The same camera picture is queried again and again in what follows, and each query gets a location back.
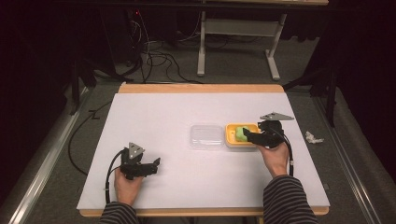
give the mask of hand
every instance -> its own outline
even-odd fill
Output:
[[[262,146],[257,146],[257,148],[262,153],[265,166],[271,173],[272,178],[288,174],[289,149],[286,143],[281,143],[273,148]]]
[[[134,204],[137,193],[140,190],[140,186],[143,181],[143,176],[135,177],[133,180],[129,180],[121,172],[120,168],[115,170],[114,187],[116,189],[117,200],[119,203],[126,203],[129,205]]]

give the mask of wooden table edge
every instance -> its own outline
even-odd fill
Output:
[[[284,92],[277,84],[121,84],[119,93]]]
[[[312,211],[316,216],[329,213],[327,206],[313,206]],[[103,209],[81,209],[84,217],[99,217]],[[260,208],[163,208],[163,209],[136,209],[139,217],[262,217]]]

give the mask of green object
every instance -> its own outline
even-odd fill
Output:
[[[243,127],[236,127],[235,129],[235,140],[237,142],[247,142],[248,138],[244,135],[244,130],[243,129],[248,129],[248,126],[243,126]]]

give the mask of striped sleeve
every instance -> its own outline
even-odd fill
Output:
[[[100,217],[101,224],[138,224],[136,211],[126,203],[108,203]]]
[[[308,205],[300,180],[282,175],[273,179],[263,193],[264,222],[318,223]]]

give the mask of yellow tray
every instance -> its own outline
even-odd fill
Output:
[[[235,139],[235,130],[237,127],[248,126],[253,133],[259,133],[260,129],[255,123],[230,123],[225,127],[225,139],[228,147],[255,147],[256,145],[249,142],[238,142]]]

